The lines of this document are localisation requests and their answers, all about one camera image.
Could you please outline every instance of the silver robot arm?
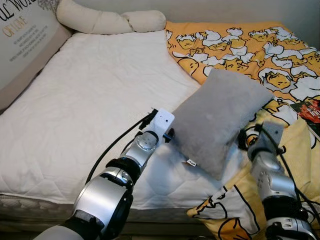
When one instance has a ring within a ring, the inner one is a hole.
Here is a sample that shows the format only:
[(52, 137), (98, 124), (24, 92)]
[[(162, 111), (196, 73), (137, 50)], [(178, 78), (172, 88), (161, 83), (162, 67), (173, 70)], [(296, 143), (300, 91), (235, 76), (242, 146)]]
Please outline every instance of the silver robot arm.
[(295, 184), (276, 157), (283, 127), (264, 122), (261, 128), (264, 131), (260, 129), (257, 141), (248, 148), (248, 156), (267, 220), (266, 237), (268, 240), (316, 240), (307, 222), (308, 214), (296, 195)]
[(77, 197), (72, 216), (35, 240), (110, 240), (121, 232), (133, 202), (133, 188), (175, 117), (160, 109), (144, 133), (118, 159), (112, 159)]

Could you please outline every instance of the white pillow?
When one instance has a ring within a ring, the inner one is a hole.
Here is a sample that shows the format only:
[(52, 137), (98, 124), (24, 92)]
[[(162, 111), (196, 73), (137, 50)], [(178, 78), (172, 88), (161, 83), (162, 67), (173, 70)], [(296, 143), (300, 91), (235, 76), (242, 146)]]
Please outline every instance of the white pillow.
[(56, 17), (63, 25), (86, 34), (160, 31), (166, 25), (166, 17), (160, 11), (133, 11), (119, 15), (87, 8), (73, 0), (61, 0)]
[(125, 17), (135, 32), (161, 31), (166, 26), (165, 15), (157, 10), (129, 11), (121, 14)]

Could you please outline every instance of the white mattress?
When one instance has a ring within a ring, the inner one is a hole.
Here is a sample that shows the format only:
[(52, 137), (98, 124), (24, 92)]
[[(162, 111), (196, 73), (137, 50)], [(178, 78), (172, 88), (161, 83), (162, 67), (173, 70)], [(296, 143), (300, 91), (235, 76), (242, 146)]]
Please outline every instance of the white mattress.
[[(198, 88), (169, 56), (164, 31), (75, 34), (0, 116), (0, 194), (72, 204), (106, 146), (151, 108), (173, 111)], [(184, 161), (162, 145), (134, 188), (132, 207), (198, 205), (237, 172), (243, 155), (230, 151), (221, 181)]]

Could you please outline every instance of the cartoon print fabric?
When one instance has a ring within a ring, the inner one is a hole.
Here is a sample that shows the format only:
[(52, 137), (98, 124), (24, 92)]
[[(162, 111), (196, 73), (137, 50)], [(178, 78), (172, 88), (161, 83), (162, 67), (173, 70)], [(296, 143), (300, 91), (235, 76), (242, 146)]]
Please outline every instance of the cartoon print fabric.
[[(320, 142), (289, 104), (320, 100), (320, 51), (309, 47), (278, 22), (168, 21), (166, 40), (173, 59), (200, 84), (206, 81), (212, 68), (225, 69), (247, 75), (274, 94), (274, 99), (247, 125), (246, 143), (250, 145), (258, 137), (254, 131), (256, 124), (266, 120), (282, 124), (286, 128), (281, 140), (286, 151), (284, 157), (296, 184), (319, 203)], [(265, 219), (249, 171), (248, 168), (246, 174), (238, 173), (217, 193), (219, 196), (208, 198), (189, 210), (188, 215), (201, 219), (217, 239), (256, 236), (257, 229), (264, 228)]]

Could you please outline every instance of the wire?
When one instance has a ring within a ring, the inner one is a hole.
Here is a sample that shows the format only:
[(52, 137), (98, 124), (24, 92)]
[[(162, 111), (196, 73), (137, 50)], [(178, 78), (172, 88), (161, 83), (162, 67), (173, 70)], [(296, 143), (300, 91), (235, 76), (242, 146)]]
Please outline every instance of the wire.
[[(272, 138), (272, 136), (262, 127), (261, 130), (265, 133), (265, 135), (269, 138), (269, 140), (272, 142), (273, 146), (278, 149), (278, 145), (277, 143), (275, 142), (275, 140)], [(304, 195), (298, 188), (297, 188), (297, 185), (296, 185), (296, 182), (295, 182), (295, 179), (294, 179), (294, 176), (292, 175), (291, 171), (290, 171), (290, 168), (287, 164), (287, 161), (285, 160), (283, 154), (280, 152), (279, 153), (280, 155), (280, 158), (284, 164), (284, 167), (286, 169), (286, 171), (288, 172), (288, 175), (289, 177), (291, 178), (291, 180), (293, 181), (293, 184), (294, 184), (294, 191), (295, 191), (295, 194), (297, 196), (297, 198), (299, 198), (299, 196), (301, 196), (304, 201), (310, 206), (311, 210), (313, 211), (314, 215), (315, 215), (315, 218), (317, 220), (317, 222), (319, 223), (320, 225), (320, 216), (318, 215), (317, 213), (317, 210), (316, 208), (312, 205), (311, 201), (307, 198), (306, 195)]]
[(135, 140), (135, 139), (132, 139), (130, 142), (128, 142), (128, 143), (125, 145), (125, 147), (123, 148), (123, 150), (122, 150), (121, 153), (123, 153), (123, 152), (127, 149), (127, 147), (129, 147), (129, 145), (132, 144), (132, 142), (133, 142), (134, 140)]
[(140, 123), (144, 122), (145, 120), (147, 120), (150, 116), (154, 115), (153, 112), (151, 112), (150, 114), (148, 114), (147, 116), (145, 116), (144, 118), (140, 119), (138, 122), (136, 122), (132, 127), (130, 127), (127, 131), (125, 131), (123, 134), (121, 134), (116, 140), (113, 141), (113, 143), (111, 143), (105, 150), (104, 152), (101, 154), (101, 156), (98, 158), (98, 160), (95, 162), (95, 164), (93, 165), (93, 167), (91, 168), (91, 171), (85, 181), (85, 184), (87, 184), (95, 170), (97, 169), (99, 163), (102, 161), (102, 159), (104, 158), (104, 156), (110, 151), (110, 149), (113, 148), (114, 145), (116, 145), (117, 142), (119, 142), (125, 135), (127, 135), (130, 131), (132, 131), (136, 126), (138, 126)]
[(299, 189), (298, 189), (298, 192), (299, 192), (300, 196), (303, 198), (303, 200), (309, 205), (309, 207), (313, 211), (314, 217), (316, 218), (316, 221), (320, 225), (320, 216), (319, 216), (315, 206), (313, 206), (310, 199), (306, 195), (304, 195)]

